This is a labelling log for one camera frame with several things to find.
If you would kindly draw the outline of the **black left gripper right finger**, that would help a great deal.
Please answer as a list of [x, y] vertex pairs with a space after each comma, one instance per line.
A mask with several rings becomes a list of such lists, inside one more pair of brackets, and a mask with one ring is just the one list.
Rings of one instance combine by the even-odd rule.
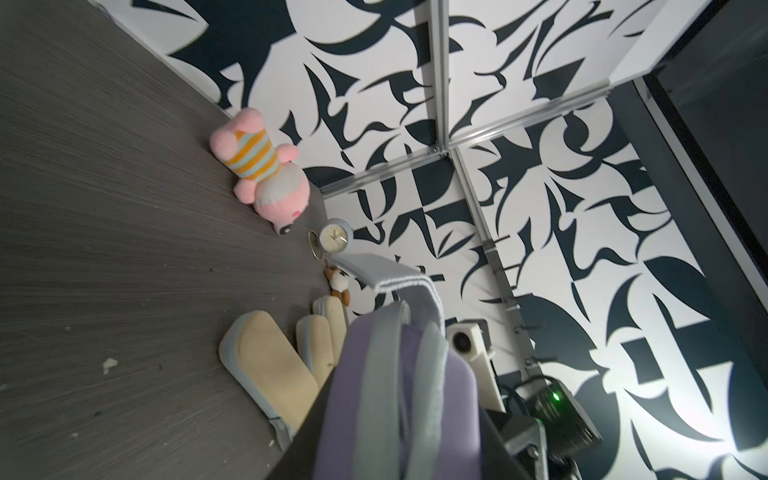
[[530, 476], [510, 455], [487, 412], [479, 409], [481, 477], [483, 480], [528, 480]]

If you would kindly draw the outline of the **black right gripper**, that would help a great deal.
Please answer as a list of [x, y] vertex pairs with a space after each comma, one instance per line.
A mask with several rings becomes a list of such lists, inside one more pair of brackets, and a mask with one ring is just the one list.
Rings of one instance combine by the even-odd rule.
[[504, 392], [510, 416], [500, 433], [510, 456], [531, 479], [581, 479], [576, 457], [603, 438], [571, 391], [535, 375]]

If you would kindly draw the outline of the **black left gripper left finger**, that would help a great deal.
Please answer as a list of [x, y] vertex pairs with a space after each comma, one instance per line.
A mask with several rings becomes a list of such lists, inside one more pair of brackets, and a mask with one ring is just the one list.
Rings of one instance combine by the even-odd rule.
[[267, 480], [312, 478], [333, 378], [331, 374], [326, 380], [290, 447], [270, 471]]

